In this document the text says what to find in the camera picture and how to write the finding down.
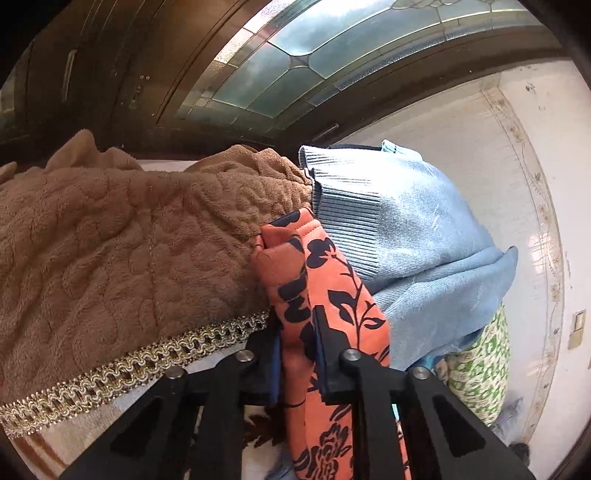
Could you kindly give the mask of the stained glass window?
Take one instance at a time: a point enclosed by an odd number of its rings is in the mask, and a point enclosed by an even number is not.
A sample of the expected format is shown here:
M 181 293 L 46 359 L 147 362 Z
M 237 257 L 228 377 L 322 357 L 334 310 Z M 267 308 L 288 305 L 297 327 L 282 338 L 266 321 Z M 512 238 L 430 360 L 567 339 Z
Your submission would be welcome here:
M 538 23 L 518 1 L 271 1 L 216 54 L 176 117 L 273 138 L 401 59 Z

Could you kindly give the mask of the green checkered pillow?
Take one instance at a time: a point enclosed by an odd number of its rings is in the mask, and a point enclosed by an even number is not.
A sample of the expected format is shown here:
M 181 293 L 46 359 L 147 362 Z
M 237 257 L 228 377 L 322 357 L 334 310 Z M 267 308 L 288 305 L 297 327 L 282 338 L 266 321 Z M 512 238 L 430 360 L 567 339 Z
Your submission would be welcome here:
M 487 426 L 505 401 L 511 359 L 505 305 L 501 304 L 480 338 L 467 350 L 451 353 L 435 366 L 437 377 Z

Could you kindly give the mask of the cream leaf-pattern blanket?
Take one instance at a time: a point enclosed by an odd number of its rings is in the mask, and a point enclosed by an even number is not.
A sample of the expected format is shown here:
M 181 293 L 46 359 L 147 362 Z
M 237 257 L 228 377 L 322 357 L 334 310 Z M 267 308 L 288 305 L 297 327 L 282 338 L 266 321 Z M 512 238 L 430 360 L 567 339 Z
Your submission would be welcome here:
M 10 445 L 39 479 L 293 479 L 279 398 L 279 348 L 249 343 Z

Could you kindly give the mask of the beige wall switch pair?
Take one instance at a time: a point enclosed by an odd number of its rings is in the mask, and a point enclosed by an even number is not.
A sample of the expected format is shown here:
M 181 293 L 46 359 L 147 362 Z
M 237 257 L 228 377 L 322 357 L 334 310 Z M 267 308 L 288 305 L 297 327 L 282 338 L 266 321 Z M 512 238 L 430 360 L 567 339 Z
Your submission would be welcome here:
M 568 349 L 573 350 L 583 343 L 586 310 L 580 310 L 573 315 L 572 328 L 568 339 Z

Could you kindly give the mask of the orange floral blouse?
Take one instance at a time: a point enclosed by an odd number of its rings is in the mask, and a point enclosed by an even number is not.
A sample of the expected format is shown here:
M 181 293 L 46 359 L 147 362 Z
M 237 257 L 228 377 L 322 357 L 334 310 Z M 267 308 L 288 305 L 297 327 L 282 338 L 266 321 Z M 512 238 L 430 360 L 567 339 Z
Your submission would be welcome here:
M 263 226 L 252 254 L 280 321 L 283 412 L 301 479 L 409 479 L 421 409 L 390 368 L 388 321 L 311 210 Z

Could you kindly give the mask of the light blue sweater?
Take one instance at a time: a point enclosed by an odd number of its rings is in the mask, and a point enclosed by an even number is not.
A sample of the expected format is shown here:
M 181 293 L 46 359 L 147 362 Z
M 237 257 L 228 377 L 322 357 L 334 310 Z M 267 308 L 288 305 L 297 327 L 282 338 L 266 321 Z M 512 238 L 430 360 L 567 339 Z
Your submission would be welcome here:
M 515 278 L 454 183 L 420 153 L 302 146 L 312 210 L 388 319 L 390 364 L 459 352 L 492 321 Z

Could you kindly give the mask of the brown plush blanket with trim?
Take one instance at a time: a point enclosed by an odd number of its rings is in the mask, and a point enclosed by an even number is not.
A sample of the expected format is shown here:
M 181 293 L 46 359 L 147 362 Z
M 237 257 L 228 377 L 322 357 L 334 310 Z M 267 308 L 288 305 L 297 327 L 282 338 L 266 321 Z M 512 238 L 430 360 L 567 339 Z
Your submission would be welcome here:
M 311 203 L 271 149 L 146 171 L 82 130 L 1 168 L 1 424 L 20 437 L 245 340 L 266 323 L 263 225 Z

